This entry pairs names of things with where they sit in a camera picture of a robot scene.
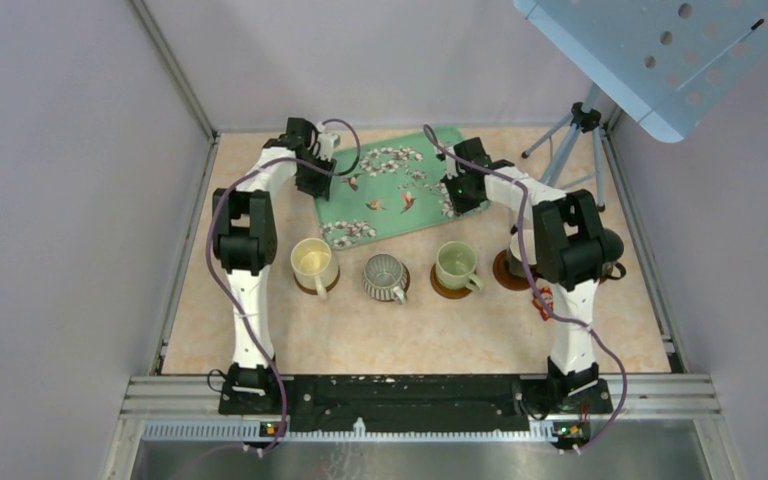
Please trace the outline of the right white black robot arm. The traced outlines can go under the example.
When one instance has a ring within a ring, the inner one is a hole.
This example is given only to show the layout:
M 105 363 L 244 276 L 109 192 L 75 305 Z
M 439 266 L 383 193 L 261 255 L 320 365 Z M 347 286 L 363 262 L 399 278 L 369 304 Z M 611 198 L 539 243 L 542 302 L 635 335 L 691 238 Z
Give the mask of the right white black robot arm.
M 446 163 L 443 183 L 457 214 L 485 202 L 517 215 L 515 245 L 528 280 L 539 274 L 552 292 L 546 308 L 555 320 L 548 358 L 546 397 L 560 412 L 572 412 L 598 382 L 592 328 L 595 296 L 606 265 L 624 252 L 622 240 L 606 229 L 593 195 L 548 186 L 507 160 L 493 161 L 480 138 L 439 148 Z

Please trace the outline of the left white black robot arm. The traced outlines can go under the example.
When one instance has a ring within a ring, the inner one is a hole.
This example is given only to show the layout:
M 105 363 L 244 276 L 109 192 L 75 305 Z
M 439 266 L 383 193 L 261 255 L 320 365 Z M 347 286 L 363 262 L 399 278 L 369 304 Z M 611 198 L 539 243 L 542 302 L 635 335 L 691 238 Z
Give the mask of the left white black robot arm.
M 279 375 L 268 331 L 268 275 L 278 250 L 273 199 L 287 182 L 313 199 L 328 199 L 336 175 L 338 134 L 322 123 L 291 117 L 269 139 L 254 165 L 214 191 L 207 265 L 234 309 L 235 347 L 223 389 L 242 394 L 257 413 L 279 404 Z

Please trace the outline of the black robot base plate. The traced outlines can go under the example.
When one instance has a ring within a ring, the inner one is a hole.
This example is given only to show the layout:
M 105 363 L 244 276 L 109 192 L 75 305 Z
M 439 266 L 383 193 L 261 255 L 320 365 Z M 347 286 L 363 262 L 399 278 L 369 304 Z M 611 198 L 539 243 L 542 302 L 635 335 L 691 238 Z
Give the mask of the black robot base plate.
M 547 378 L 479 375 L 297 375 L 276 397 L 226 395 L 222 415 L 286 415 L 292 433 L 348 432 L 362 422 L 371 433 L 525 431 L 551 415 L 583 420 L 613 410 L 605 380 L 560 397 Z

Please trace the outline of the ribbed grey mug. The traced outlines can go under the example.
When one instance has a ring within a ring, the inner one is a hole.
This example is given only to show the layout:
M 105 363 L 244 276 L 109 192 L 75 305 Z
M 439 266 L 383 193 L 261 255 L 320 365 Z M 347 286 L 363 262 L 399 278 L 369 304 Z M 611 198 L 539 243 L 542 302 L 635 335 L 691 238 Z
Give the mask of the ribbed grey mug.
M 379 302 L 397 303 L 391 290 L 400 277 L 402 264 L 398 258 L 386 253 L 370 257 L 364 266 L 362 281 L 367 295 Z

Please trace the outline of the pale yellow mug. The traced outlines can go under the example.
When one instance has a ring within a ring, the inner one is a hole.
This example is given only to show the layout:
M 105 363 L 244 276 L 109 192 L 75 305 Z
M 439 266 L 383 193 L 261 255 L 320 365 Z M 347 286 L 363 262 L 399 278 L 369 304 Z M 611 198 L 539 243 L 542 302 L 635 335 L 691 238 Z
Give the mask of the pale yellow mug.
M 306 238 L 298 242 L 291 251 L 290 263 L 293 276 L 295 271 L 313 275 L 340 269 L 330 246 L 319 238 Z

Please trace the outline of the light green mug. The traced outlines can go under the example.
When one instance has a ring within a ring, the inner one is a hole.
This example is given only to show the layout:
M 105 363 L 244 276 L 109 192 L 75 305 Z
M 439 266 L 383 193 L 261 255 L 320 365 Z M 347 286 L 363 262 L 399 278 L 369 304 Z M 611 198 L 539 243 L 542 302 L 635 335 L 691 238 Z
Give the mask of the light green mug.
M 438 283 L 452 291 L 467 289 L 484 290 L 485 282 L 477 275 L 478 255 L 467 243 L 449 241 L 437 251 L 435 275 Z

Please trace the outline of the dark brown wooden coaster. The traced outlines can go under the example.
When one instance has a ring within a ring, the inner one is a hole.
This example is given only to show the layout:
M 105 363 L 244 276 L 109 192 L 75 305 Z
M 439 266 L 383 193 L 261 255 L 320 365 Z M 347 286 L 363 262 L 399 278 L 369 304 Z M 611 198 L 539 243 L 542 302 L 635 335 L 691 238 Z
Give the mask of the dark brown wooden coaster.
M 307 295 L 327 298 L 340 280 L 341 271 L 328 270 L 318 274 L 308 275 L 294 272 L 294 282 L 299 290 Z
M 530 289 L 530 284 L 526 278 L 515 276 L 508 270 L 507 254 L 507 250 L 502 250 L 494 258 L 492 272 L 495 280 L 507 290 L 525 291 Z
M 459 289 L 449 289 L 445 287 L 438 279 L 435 265 L 432 265 L 430 268 L 429 281 L 432 289 L 438 295 L 448 300 L 460 300 L 468 297 L 473 293 L 473 291 L 467 287 L 462 287 Z
M 401 265 L 402 272 L 396 283 L 392 288 L 393 299 L 399 304 L 406 304 L 408 301 L 407 292 L 410 287 L 410 271 L 405 264 Z

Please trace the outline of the dark green mug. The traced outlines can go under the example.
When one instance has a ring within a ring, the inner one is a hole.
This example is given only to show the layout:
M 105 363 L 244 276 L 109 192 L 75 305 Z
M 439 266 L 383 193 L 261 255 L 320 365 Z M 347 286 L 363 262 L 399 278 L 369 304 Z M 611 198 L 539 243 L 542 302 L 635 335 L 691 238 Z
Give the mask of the dark green mug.
M 619 281 L 627 275 L 626 267 L 620 262 L 625 247 L 622 238 L 613 230 L 603 230 L 605 239 L 605 262 L 602 266 L 600 282 Z

